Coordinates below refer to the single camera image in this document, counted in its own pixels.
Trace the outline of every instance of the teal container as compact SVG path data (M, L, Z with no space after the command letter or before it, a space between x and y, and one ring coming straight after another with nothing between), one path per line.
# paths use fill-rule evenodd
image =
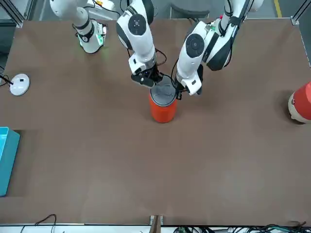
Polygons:
M19 142L19 134L0 127L0 197L5 196Z

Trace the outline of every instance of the tabletop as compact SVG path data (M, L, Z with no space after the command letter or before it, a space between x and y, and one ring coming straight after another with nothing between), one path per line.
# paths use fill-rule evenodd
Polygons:
M175 119L153 121L149 90L131 81L108 22L87 54L70 22L25 22L6 66L29 90L0 90L0 124L21 135L0 223L288 225L311 223L310 125L289 120L291 93L310 81L299 28L250 19L230 65L204 67L203 94L184 95ZM190 21L155 20L170 74ZM158 62L164 59L158 55Z

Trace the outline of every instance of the cylindrical container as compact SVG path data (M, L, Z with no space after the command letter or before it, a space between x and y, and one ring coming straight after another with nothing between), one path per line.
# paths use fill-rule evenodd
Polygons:
M174 118L177 100L175 98L175 88L170 78L164 76L162 81L151 88L149 103L151 115L155 121L167 123Z
M311 82L291 95L288 101L288 109L292 119L311 123Z

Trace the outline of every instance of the orange cylinder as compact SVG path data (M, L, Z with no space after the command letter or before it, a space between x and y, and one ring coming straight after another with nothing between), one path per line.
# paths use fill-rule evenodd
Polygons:
M159 123L167 123L173 120L177 109L176 99L174 99L173 102L168 106L159 106L154 102L152 96L149 95L149 103L151 108L151 115L155 121Z
M155 121L167 123L173 120L177 108L175 93L176 90L172 85L171 79L166 76L151 88L149 104L151 115Z
M311 120L311 82L294 93L296 111L306 120Z

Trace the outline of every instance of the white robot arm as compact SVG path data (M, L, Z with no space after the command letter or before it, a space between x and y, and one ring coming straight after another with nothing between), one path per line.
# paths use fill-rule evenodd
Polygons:
M83 8L86 3L87 0L50 0L51 8L58 17L73 22L84 51L95 53L104 45L106 27L89 18Z
M222 19L210 24L199 22L195 25L188 32L179 54L175 87L183 87L193 95L202 87L202 77L199 77L197 71L202 61L213 71L227 66L240 25L248 12L258 10L262 3L263 0L225 0Z
M154 19L151 0L133 0L117 20L117 34L121 43L134 51L129 58L132 79L146 87L159 81L156 50L149 25Z

